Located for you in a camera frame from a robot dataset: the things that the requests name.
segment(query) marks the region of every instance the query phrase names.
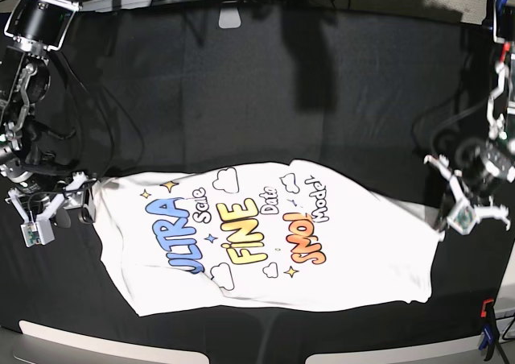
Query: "star graphic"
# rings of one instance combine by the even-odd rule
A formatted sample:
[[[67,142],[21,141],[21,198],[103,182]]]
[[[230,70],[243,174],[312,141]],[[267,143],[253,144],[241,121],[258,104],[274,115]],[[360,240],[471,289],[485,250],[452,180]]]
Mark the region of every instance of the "star graphic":
[[[174,183],[173,181],[169,181],[168,183],[161,184],[161,186],[168,188],[168,192],[171,193],[171,189],[174,188],[179,183]]]
[[[290,267],[289,271],[285,271],[284,274],[289,274],[291,278],[293,278],[293,274],[298,273],[298,270],[294,270],[293,267]]]
[[[140,195],[140,196],[143,196],[145,199],[148,199],[149,196],[152,196],[150,195],[145,189],[143,190],[143,193]]]
[[[206,241],[210,241],[211,243],[215,242],[215,239],[218,239],[218,238],[215,238],[213,237],[211,234],[209,234],[209,236],[207,238],[204,238]]]

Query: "white t-shirt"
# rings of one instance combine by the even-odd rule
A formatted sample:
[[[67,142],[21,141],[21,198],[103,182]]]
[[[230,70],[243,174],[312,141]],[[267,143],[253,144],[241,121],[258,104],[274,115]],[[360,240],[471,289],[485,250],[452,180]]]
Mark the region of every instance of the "white t-shirt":
[[[110,179],[94,200],[101,261],[140,316],[426,302],[443,239],[398,205],[303,160]]]

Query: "black cloth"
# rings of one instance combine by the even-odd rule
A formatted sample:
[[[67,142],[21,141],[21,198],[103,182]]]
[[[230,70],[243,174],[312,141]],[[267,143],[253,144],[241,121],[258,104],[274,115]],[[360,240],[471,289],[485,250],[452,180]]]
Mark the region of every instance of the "black cloth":
[[[111,176],[308,159],[385,195],[439,204],[444,183],[422,155],[436,125],[488,95],[488,34],[267,6],[241,8],[241,27],[222,30],[219,12],[218,5],[190,5],[79,14],[64,54],[88,91],[71,76],[65,91],[51,64],[52,87],[37,117],[66,131],[78,114],[82,144],[43,144],[63,162],[80,157],[79,168],[102,172],[111,157],[109,126]],[[484,136],[484,110],[444,132],[441,145],[451,148],[465,131]],[[9,185],[1,187],[4,193]],[[513,187],[503,186],[497,202],[515,210],[510,194]],[[330,313],[216,307],[140,318],[100,263],[92,226],[73,218],[71,230],[56,229],[54,242],[27,249],[19,222],[3,205],[0,325],[17,330],[27,320],[238,364],[477,335],[482,303],[496,296],[515,234],[492,220],[467,237],[447,232],[426,304]]]

